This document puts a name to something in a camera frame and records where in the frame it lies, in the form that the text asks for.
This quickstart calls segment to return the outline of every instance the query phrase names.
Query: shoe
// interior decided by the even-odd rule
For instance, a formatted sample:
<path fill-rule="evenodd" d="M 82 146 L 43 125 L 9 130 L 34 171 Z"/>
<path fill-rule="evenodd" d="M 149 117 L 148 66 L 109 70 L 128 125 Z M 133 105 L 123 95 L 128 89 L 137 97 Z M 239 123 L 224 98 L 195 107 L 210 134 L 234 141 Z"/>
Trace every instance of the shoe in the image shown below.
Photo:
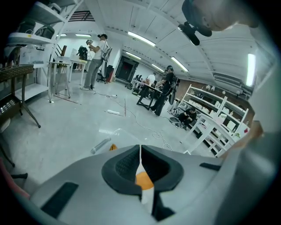
<path fill-rule="evenodd" d="M 80 89 L 83 90 L 83 91 L 88 91 L 89 90 L 88 88 L 84 88 L 84 86 L 81 86 Z"/>

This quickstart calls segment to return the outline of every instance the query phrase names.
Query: white t-shirt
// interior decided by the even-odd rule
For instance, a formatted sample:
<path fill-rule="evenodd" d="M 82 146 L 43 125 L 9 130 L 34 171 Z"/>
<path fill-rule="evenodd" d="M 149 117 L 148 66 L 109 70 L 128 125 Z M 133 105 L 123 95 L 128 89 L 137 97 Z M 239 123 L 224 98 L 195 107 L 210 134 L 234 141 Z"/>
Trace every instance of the white t-shirt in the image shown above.
<path fill-rule="evenodd" d="M 100 49 L 96 52 L 93 59 L 101 59 L 101 50 L 104 51 L 106 49 L 106 41 L 100 40 L 97 46 L 100 47 Z"/>
<path fill-rule="evenodd" d="M 151 86 L 153 84 L 153 82 L 155 81 L 155 76 L 154 74 L 151 74 L 148 76 L 149 79 L 149 86 Z"/>
<path fill-rule="evenodd" d="M 264 29 L 250 28 L 256 41 L 256 80 L 249 103 L 264 132 L 281 130 L 281 68 L 275 46 Z"/>

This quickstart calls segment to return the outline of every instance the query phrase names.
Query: ceiling light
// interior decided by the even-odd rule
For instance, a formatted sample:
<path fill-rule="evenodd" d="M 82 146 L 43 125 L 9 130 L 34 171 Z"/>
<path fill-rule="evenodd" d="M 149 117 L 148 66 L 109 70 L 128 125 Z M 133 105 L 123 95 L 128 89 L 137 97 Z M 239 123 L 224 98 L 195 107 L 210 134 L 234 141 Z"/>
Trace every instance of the ceiling light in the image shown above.
<path fill-rule="evenodd" d="M 248 54 L 248 75 L 247 75 L 247 86 L 252 86 L 255 77 L 256 69 L 256 56 L 254 54 Z"/>
<path fill-rule="evenodd" d="M 135 34 L 135 33 L 132 33 L 132 32 L 130 32 L 130 31 L 128 32 L 128 34 L 131 35 L 131 36 L 133 36 L 133 37 L 135 37 L 135 38 L 137 38 L 137 39 L 140 39 L 140 40 L 142 40 L 142 41 L 148 43 L 149 45 L 151 45 L 151 46 L 153 46 L 153 47 L 155 46 L 155 44 L 154 44 L 153 42 L 151 42 L 151 41 L 145 39 L 144 37 L 141 37 L 141 36 L 139 36 L 139 35 L 137 35 L 137 34 Z"/>
<path fill-rule="evenodd" d="M 76 36 L 79 36 L 79 37 L 91 37 L 90 34 L 76 34 Z"/>
<path fill-rule="evenodd" d="M 171 58 L 177 65 L 179 65 L 185 72 L 188 72 L 188 69 L 185 68 L 175 57 Z"/>
<path fill-rule="evenodd" d="M 131 53 L 127 52 L 127 51 L 126 51 L 126 53 L 127 53 L 128 55 L 130 55 L 130 56 L 136 57 L 137 59 L 141 60 L 141 58 L 140 58 L 140 57 L 137 57 L 137 56 L 136 56 L 136 55 L 134 55 L 134 54 L 131 54 Z"/>
<path fill-rule="evenodd" d="M 158 66 L 155 66 L 154 64 L 152 64 L 152 66 L 154 66 L 154 67 L 157 68 L 158 70 L 164 72 L 164 70 L 163 70 L 163 69 L 160 69 Z"/>

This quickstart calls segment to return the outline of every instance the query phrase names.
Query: doorway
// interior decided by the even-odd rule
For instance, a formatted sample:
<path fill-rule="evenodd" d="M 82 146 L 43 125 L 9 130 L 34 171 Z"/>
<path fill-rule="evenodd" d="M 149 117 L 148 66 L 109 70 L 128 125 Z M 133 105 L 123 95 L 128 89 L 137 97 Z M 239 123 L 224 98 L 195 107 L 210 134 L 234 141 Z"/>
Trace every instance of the doorway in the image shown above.
<path fill-rule="evenodd" d="M 122 56 L 116 71 L 116 78 L 131 82 L 138 65 L 138 62 Z"/>

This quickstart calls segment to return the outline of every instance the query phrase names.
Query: gray floor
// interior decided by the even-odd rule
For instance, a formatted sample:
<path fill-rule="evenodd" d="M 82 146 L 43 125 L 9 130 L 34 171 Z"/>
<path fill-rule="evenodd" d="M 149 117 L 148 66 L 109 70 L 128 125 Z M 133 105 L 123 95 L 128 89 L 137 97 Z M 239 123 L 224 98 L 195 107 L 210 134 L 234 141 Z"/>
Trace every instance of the gray floor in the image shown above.
<path fill-rule="evenodd" d="M 112 99 L 80 90 L 79 80 L 80 73 L 73 73 L 70 83 L 73 102 L 54 97 L 54 103 L 49 103 L 46 93 L 30 99 L 28 106 L 41 124 L 40 129 L 24 111 L 23 116 L 18 115 L 11 120 L 10 126 L 2 134 L 9 146 L 9 155 L 16 164 L 16 169 L 11 173 L 29 174 L 23 184 L 27 192 L 32 193 L 38 185 L 63 168 L 89 155 L 92 147 L 109 135 L 119 148 L 133 144 L 162 147 L 163 139 L 139 126 L 129 110 L 136 115 L 139 124 L 160 133 L 173 151 L 184 152 L 188 145 L 197 140 L 194 135 L 181 144 L 180 140 L 187 131 L 177 129 L 166 118 L 156 117 L 151 111 L 136 105 L 138 97 L 123 84 L 96 84 L 97 92 L 118 96 Z M 120 115 L 109 114 L 108 109 Z M 171 117 L 168 112 L 162 112 L 161 116 Z M 212 157 L 206 150 L 207 146 L 202 143 L 193 154 Z"/>

